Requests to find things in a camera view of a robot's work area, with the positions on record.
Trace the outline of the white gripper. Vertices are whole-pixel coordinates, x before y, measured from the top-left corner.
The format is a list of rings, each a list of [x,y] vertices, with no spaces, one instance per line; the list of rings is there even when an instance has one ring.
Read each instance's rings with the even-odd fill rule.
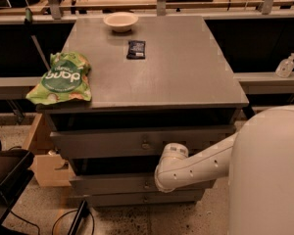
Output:
[[[163,192],[163,193],[170,193],[172,191],[174,191],[175,189],[174,188],[166,188],[161,182],[160,182],[160,179],[158,178],[158,171],[156,170],[155,173],[154,173],[154,180],[155,180],[155,185],[157,187],[157,189],[160,191],[160,192]]]

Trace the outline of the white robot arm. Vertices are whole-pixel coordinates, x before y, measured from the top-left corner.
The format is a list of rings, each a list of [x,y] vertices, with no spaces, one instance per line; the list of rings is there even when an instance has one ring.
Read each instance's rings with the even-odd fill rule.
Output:
[[[226,176],[227,235],[294,235],[294,105],[267,109],[195,156],[165,146],[155,170],[165,193]]]

